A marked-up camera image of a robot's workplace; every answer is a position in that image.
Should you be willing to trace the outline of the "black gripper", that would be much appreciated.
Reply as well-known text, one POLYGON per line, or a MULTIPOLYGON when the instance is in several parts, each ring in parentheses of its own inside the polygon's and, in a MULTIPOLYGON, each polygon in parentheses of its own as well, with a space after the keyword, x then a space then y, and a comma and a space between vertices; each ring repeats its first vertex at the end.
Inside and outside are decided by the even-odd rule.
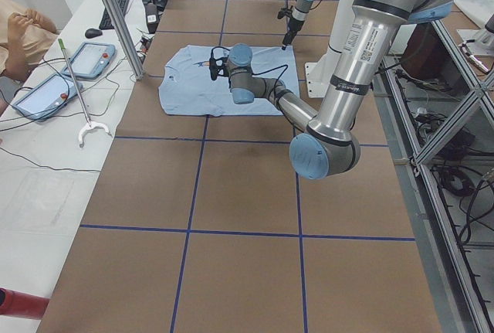
POLYGON ((291 45, 298 31, 301 30, 301 21, 296 19, 290 19, 287 26, 287 32, 283 38, 283 45, 281 50, 286 50, 286 47, 291 45))
POLYGON ((226 57, 222 56, 215 58, 214 55, 211 54, 208 61, 208 68, 211 80, 217 80, 219 77, 226 77, 226 57))

